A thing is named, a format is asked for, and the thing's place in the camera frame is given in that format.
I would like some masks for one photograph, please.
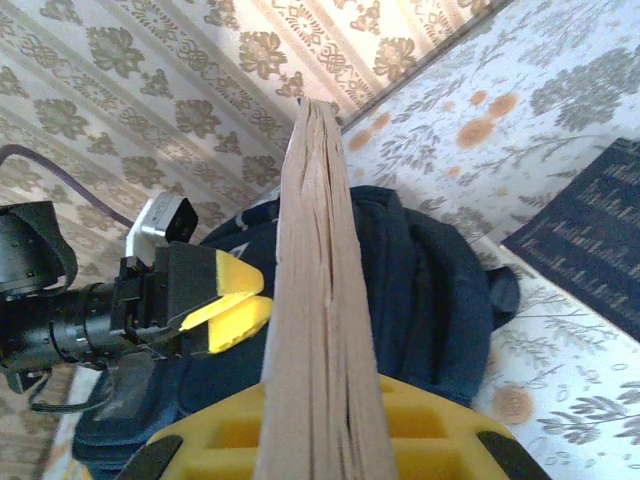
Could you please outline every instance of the black cable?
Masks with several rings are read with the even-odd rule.
[[[87,200],[91,205],[96,207],[102,213],[104,213],[109,218],[112,218],[116,222],[124,225],[127,228],[131,228],[133,226],[133,222],[123,215],[119,214],[115,210],[113,210],[109,205],[104,203],[98,197],[96,197],[93,193],[87,190],[82,184],[80,184],[75,178],[65,172],[58,165],[53,163],[47,157],[40,155],[33,150],[23,147],[22,145],[9,144],[0,147],[0,166],[4,163],[7,157],[11,155],[19,155],[21,157],[28,158],[29,160],[33,160],[41,167],[46,168],[55,176],[57,176],[60,180],[66,183],[69,187],[75,190],[78,194],[82,196],[85,200]]]
[[[96,408],[100,408],[103,405],[107,404],[113,398],[115,393],[115,382],[113,379],[113,372],[109,369],[107,365],[105,369],[105,375],[107,376],[105,380],[105,386],[107,388],[107,393],[104,394],[100,398],[96,398],[93,401],[87,400],[83,403],[74,403],[71,405],[49,405],[46,403],[36,403],[36,398],[40,396],[44,388],[47,386],[49,379],[51,378],[51,369],[48,368],[45,370],[44,378],[36,387],[33,392],[29,395],[29,408],[32,411],[38,413],[58,413],[58,414],[67,414],[67,413],[80,413],[80,412],[88,412],[90,410],[95,410]]]

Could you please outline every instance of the dark blue cloth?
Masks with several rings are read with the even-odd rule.
[[[356,187],[351,196],[378,370],[468,406],[482,380],[493,329],[487,275],[454,227],[403,208],[392,190]],[[254,207],[202,242],[258,268],[266,296],[273,296],[278,210],[279,201]],[[267,330],[268,324],[224,353],[188,360],[178,414],[187,416],[256,384]],[[105,441],[105,451],[113,445]],[[113,469],[104,455],[97,457],[102,468]],[[90,463],[86,454],[83,461]]]

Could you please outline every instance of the purple cable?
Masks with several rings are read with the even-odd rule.
[[[47,157],[40,155],[33,150],[28,149],[27,147],[23,147],[22,145],[9,144],[3,147],[0,147],[0,166],[4,163],[4,161],[10,157],[11,155],[19,155],[21,157],[28,158],[33,160],[41,167],[46,168],[51,173],[53,173],[56,177],[66,183],[69,187],[79,193],[82,198],[88,201],[91,205],[96,207],[102,213],[104,213],[109,218],[112,218],[116,222],[124,225],[127,228],[131,228],[133,226],[133,222],[128,218],[120,215],[118,212],[113,210],[109,205],[104,203],[98,197],[96,197],[93,193],[87,190],[84,186],[82,186],[75,178],[65,172],[58,165],[53,163]]]

